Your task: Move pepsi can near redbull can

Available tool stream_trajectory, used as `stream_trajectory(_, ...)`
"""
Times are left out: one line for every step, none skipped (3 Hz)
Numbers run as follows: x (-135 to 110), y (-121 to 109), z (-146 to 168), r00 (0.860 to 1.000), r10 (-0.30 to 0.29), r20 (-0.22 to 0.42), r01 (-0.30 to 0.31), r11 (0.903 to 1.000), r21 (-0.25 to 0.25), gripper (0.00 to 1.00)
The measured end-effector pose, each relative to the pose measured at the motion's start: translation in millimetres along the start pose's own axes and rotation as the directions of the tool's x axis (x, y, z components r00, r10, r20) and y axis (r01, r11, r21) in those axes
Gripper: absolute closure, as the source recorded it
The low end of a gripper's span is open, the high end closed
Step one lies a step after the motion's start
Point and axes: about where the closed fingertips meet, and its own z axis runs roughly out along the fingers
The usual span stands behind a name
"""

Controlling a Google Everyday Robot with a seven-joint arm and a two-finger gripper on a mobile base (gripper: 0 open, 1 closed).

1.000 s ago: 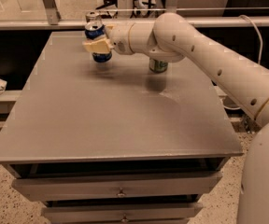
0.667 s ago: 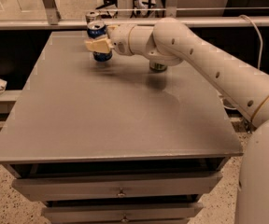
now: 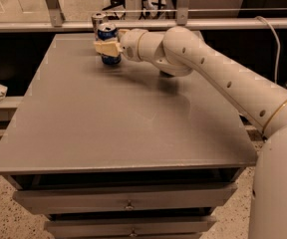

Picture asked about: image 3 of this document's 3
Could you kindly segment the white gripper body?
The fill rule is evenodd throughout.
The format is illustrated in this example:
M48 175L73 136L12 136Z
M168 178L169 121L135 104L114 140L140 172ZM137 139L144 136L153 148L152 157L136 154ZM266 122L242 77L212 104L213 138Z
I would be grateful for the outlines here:
M141 37L146 33L144 29L132 29L126 31L121 37L123 55L130 61L140 62L139 44Z

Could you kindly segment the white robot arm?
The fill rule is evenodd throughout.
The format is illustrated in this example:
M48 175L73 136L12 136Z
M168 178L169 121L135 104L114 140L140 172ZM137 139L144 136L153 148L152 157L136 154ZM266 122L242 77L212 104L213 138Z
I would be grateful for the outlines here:
M149 62L176 77L199 72L261 133L248 239L287 239L287 90L208 46L200 34L176 26L164 33L100 25L98 53Z

